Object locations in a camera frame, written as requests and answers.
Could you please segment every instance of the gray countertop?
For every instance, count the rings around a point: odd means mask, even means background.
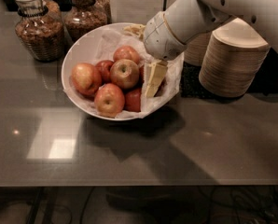
[[[181,98],[145,119],[96,119],[0,13],[0,186],[278,184],[278,94]]]

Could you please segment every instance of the robotic arm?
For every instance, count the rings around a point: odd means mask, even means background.
[[[278,0],[176,0],[146,24],[146,51],[173,60],[196,35],[235,17],[249,23],[278,52]]]

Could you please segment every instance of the bowl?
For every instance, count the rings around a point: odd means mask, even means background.
[[[71,81],[71,71],[77,63],[97,64],[101,60],[113,61],[114,51],[122,45],[133,46],[143,58],[142,61],[144,63],[146,61],[151,62],[154,60],[153,57],[146,53],[142,41],[135,36],[127,35],[123,32],[123,28],[131,24],[132,23],[128,22],[113,23],[92,30],[80,37],[65,55],[62,66],[63,90],[73,104],[91,116],[114,121],[144,118],[165,105],[179,91],[178,86],[183,66],[183,55],[179,56],[172,62],[168,62],[168,72],[170,71],[169,76],[171,77],[166,76],[166,86],[163,87],[162,95],[160,97],[148,99],[142,96],[142,112],[136,113],[123,110],[115,118],[102,117],[97,113],[94,107],[94,102],[85,98],[75,90]]]

